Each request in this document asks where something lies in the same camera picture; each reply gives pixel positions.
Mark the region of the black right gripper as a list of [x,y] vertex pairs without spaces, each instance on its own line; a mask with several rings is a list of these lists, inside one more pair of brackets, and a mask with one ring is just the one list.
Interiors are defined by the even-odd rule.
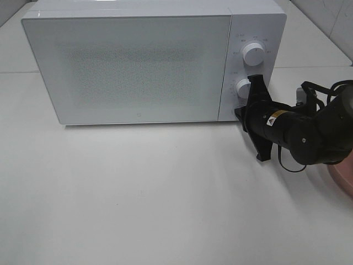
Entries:
[[273,141],[264,133],[270,110],[275,102],[268,92],[263,75],[248,76],[250,90],[246,106],[236,108],[234,113],[241,122],[243,130],[249,135],[260,162],[271,159]]

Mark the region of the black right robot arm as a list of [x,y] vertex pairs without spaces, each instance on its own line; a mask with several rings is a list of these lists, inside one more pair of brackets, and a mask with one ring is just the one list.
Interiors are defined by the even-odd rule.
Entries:
[[249,135],[259,161],[271,158],[273,144],[289,150],[301,165],[335,165],[352,152],[352,81],[325,88],[305,81],[291,107],[272,100],[262,75],[248,77],[245,106],[235,115]]

